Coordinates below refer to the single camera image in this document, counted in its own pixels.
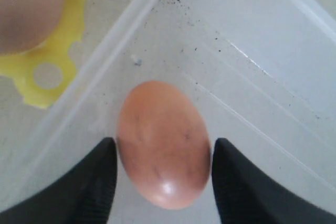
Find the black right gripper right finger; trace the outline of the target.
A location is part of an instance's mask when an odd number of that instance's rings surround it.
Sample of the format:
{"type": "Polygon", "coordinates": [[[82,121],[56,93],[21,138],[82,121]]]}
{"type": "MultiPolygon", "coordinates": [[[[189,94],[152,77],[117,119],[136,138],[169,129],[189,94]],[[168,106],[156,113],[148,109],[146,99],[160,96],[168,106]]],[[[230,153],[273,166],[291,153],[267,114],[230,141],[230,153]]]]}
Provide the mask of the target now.
{"type": "Polygon", "coordinates": [[[221,223],[335,223],[335,215],[261,171],[228,139],[214,145],[212,185],[221,223]]]}

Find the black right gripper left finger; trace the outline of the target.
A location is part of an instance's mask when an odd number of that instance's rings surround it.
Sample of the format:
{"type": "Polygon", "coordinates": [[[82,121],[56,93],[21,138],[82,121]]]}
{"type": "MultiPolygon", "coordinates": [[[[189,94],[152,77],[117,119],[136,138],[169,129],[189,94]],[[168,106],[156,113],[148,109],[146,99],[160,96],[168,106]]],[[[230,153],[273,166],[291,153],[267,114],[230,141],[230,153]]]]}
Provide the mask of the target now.
{"type": "Polygon", "coordinates": [[[104,138],[76,166],[1,212],[1,223],[107,223],[118,176],[114,139],[104,138]]]}

